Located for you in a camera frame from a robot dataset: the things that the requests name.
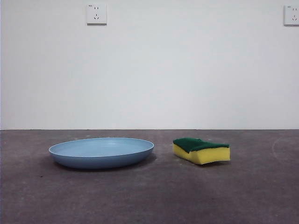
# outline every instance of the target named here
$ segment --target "blue plate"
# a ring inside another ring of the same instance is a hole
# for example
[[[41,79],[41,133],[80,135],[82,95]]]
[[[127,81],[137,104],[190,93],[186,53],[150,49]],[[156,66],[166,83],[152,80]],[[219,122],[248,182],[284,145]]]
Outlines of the blue plate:
[[[104,169],[140,162],[153,148],[153,143],[142,139],[97,138],[63,142],[49,152],[54,161],[67,167]]]

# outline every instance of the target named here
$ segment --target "yellow sponge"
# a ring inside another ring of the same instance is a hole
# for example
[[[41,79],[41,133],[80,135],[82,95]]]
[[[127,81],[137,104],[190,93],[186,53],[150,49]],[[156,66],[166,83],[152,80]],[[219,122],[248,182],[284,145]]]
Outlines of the yellow sponge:
[[[209,162],[230,160],[230,149],[228,147],[204,148],[198,151],[186,152],[180,146],[173,144],[172,149],[178,157],[200,165]]]

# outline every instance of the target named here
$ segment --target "plate rim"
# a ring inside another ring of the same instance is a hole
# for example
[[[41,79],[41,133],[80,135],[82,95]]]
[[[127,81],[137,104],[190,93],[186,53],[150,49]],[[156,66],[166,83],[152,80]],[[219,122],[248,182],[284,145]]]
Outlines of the plate rim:
[[[129,154],[121,154],[121,155],[108,155],[108,156],[70,156],[70,155],[60,155],[60,154],[56,154],[54,152],[51,151],[51,149],[55,146],[58,145],[62,145],[68,142],[74,142],[74,141],[82,141],[82,140],[90,140],[90,139],[132,139],[132,140],[141,140],[141,141],[146,141],[149,142],[152,146],[144,151],[140,151],[137,153],[129,153]],[[104,158],[104,157],[115,157],[115,156],[124,156],[124,155],[133,155],[133,154],[138,154],[138,153],[144,153],[146,151],[149,151],[151,149],[153,149],[155,147],[155,144],[152,143],[151,141],[147,141],[144,139],[136,139],[136,138],[126,138],[126,137],[104,137],[104,138],[89,138],[89,139],[77,139],[77,140],[72,140],[72,141],[65,141],[65,142],[60,142],[58,144],[55,144],[53,146],[51,146],[48,151],[50,152],[50,154],[52,155],[57,155],[57,156],[62,156],[62,157],[71,157],[71,158]]]

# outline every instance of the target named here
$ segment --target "gray floor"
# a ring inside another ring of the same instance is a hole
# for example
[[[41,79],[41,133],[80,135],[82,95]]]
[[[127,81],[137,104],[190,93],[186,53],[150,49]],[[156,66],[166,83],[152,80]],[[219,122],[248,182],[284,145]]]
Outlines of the gray floor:
[[[151,156],[111,170],[55,164],[48,148],[95,137],[152,141]],[[231,162],[179,159],[172,140],[229,143]],[[298,224],[299,130],[1,131],[2,224]]]

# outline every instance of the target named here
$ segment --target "white outlet cover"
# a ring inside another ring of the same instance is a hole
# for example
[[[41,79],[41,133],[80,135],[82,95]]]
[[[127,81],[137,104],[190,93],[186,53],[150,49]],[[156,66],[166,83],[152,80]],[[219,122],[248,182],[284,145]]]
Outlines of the white outlet cover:
[[[299,5],[287,5],[284,7],[284,24],[299,26]]]
[[[107,24],[107,5],[104,3],[86,6],[87,24]]]

